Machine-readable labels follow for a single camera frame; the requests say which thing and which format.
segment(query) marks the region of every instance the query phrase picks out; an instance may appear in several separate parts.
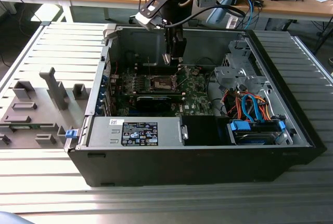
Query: blue latch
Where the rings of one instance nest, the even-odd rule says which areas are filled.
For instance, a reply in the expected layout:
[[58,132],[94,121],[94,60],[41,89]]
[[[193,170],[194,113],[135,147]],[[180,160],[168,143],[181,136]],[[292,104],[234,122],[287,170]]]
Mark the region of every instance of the blue latch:
[[286,128],[286,125],[285,125],[285,123],[283,121],[279,122],[279,126],[280,126],[280,128],[281,128],[282,131]]
[[230,124],[231,130],[251,130],[251,126],[246,121],[233,121]]
[[79,137],[79,130],[78,129],[70,129],[66,131],[65,134],[66,138],[78,138]]

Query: green circuit board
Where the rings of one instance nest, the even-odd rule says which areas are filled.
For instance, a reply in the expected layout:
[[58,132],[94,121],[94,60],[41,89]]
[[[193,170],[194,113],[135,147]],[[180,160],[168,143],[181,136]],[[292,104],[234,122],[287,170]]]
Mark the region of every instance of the green circuit board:
[[[204,74],[194,67],[183,67],[173,75],[136,75],[130,69],[119,74],[119,91],[115,93],[118,116],[181,116],[212,115],[211,104],[206,95]],[[140,112],[135,100],[137,91],[149,94],[163,92],[172,98],[171,109],[164,112]]]

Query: sticker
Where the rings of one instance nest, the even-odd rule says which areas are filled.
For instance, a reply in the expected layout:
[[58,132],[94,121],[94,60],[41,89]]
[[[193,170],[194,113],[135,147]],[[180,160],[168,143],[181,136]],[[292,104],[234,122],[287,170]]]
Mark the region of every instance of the sticker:
[[110,124],[109,125],[123,125],[124,119],[110,119]]
[[124,123],[124,120],[122,121],[121,144],[123,146],[158,146],[158,128],[156,122]]

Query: warning label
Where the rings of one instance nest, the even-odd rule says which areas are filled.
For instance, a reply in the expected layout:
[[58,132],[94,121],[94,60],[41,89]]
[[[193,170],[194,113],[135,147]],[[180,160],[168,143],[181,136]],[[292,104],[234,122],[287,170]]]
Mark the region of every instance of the warning label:
[[124,123],[123,146],[158,146],[157,123]]

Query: blue cable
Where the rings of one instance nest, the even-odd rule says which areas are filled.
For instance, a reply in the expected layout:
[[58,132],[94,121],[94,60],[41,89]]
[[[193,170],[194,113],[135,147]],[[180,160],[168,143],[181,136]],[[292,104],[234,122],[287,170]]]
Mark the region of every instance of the blue cable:
[[246,27],[245,27],[244,29],[248,28],[248,26],[249,26],[249,24],[250,24],[250,22],[251,22],[251,20],[252,20],[253,6],[252,6],[252,2],[251,2],[251,0],[248,0],[248,2],[250,3],[251,14],[250,14],[250,19],[249,19],[249,21],[248,21],[248,23],[247,23],[247,25],[246,25]]
[[258,103],[257,103],[257,100],[254,98],[254,96],[252,95],[245,95],[242,100],[241,100],[241,110],[243,111],[244,115],[251,121],[251,122],[254,122],[253,118],[247,113],[246,111],[246,108],[245,108],[245,101],[246,101],[246,98],[247,97],[250,97],[253,101],[253,107],[254,107],[254,112],[255,112],[255,116],[257,117],[257,119],[260,121],[260,122],[264,122],[264,119],[262,118],[262,115],[260,114],[259,112],[259,107],[258,107]]

